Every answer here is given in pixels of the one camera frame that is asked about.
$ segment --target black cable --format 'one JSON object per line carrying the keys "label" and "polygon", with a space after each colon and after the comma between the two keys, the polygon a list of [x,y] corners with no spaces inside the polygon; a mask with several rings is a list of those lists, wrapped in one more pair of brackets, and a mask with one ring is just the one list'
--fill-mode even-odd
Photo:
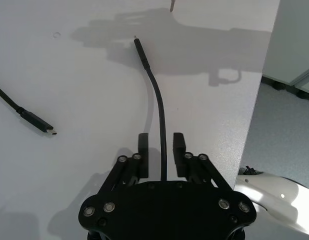
{"label": "black cable", "polygon": [[165,120],[164,102],[156,78],[150,69],[150,65],[147,60],[143,46],[141,45],[140,40],[136,36],[134,36],[134,38],[135,38],[134,39],[135,47],[138,51],[142,65],[150,78],[156,96],[156,100],[158,103],[160,146],[161,146],[161,181],[167,181],[167,140],[166,140],[166,120]]}
{"label": "black cable", "polygon": [[9,104],[20,116],[27,122],[31,123],[36,128],[40,129],[44,133],[50,133],[56,135],[57,132],[54,131],[54,127],[42,120],[40,117],[36,116],[30,111],[25,110],[23,107],[16,104],[8,95],[0,89],[0,97]]}
{"label": "black cable", "polygon": [[9,104],[14,110],[18,110],[18,108],[20,108],[19,105],[17,105],[10,97],[8,97],[7,94],[4,93],[4,91],[2,91],[0,89],[0,97],[7,103]]}

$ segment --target bolt head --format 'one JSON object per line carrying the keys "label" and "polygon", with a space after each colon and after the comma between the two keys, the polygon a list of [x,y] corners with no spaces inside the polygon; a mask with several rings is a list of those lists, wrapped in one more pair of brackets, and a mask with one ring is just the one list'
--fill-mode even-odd
{"label": "bolt head", "polygon": [[224,210],[227,210],[227,209],[230,208],[230,204],[227,200],[220,199],[218,203],[219,203],[219,207],[224,209]]}
{"label": "bolt head", "polygon": [[133,159],[139,160],[139,159],[141,159],[141,155],[135,154],[135,155],[133,155]]}
{"label": "bolt head", "polygon": [[239,203],[239,209],[241,211],[243,211],[244,213],[249,213],[250,212],[250,207],[247,204],[243,203],[243,202]]}
{"label": "bolt head", "polygon": [[83,210],[83,215],[85,216],[85,217],[90,217],[90,216],[92,216],[94,213],[95,213],[95,208],[94,207],[92,207],[92,206],[88,206],[88,207],[86,207],[84,210]]}
{"label": "bolt head", "polygon": [[184,157],[185,157],[186,159],[191,159],[193,156],[194,156],[194,155],[193,155],[192,153],[190,153],[190,152],[186,152],[186,153],[184,154]]}
{"label": "bolt head", "polygon": [[125,161],[127,161],[127,157],[126,156],[120,156],[118,157],[118,161],[121,163],[124,163]]}
{"label": "bolt head", "polygon": [[116,205],[113,202],[107,202],[104,206],[103,206],[103,210],[106,213],[111,213],[113,210],[115,210]]}
{"label": "bolt head", "polygon": [[199,159],[202,160],[202,161],[205,161],[205,160],[208,159],[208,156],[205,155],[205,154],[200,154],[200,155],[199,155]]}

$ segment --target white table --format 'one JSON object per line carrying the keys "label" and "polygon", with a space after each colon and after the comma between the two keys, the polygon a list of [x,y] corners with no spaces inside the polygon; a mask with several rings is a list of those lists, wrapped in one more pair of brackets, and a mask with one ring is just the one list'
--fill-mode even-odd
{"label": "white table", "polygon": [[169,0],[0,1],[0,87],[58,132],[0,99],[0,239],[86,239],[79,207],[139,133],[160,178],[157,103],[134,35],[163,96],[168,179],[182,132],[234,186],[278,3],[177,0],[170,13]]}

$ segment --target small hole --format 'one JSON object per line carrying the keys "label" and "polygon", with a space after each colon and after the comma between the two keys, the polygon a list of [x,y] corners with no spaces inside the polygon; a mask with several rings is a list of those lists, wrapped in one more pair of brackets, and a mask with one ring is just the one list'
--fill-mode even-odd
{"label": "small hole", "polygon": [[238,222],[238,218],[235,215],[230,215],[230,221],[236,224]]}
{"label": "small hole", "polygon": [[104,227],[107,225],[107,219],[105,219],[104,217],[100,218],[99,221],[98,221],[98,225],[100,227]]}
{"label": "small hole", "polygon": [[212,185],[213,185],[215,188],[218,187],[218,185],[215,183],[215,181],[214,181],[213,179],[211,179],[211,183],[212,183]]}
{"label": "small hole", "polygon": [[60,33],[60,32],[55,32],[55,33],[53,34],[53,38],[54,38],[54,39],[60,38],[60,36],[61,36],[61,33]]}

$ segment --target floor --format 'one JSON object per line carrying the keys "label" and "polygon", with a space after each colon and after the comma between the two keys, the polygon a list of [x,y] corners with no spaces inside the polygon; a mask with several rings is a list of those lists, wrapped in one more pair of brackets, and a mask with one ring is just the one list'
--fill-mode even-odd
{"label": "floor", "polygon": [[[247,165],[309,188],[308,100],[260,85],[241,160],[241,166]],[[308,235],[270,224],[261,217],[245,231],[250,240],[309,240]]]}

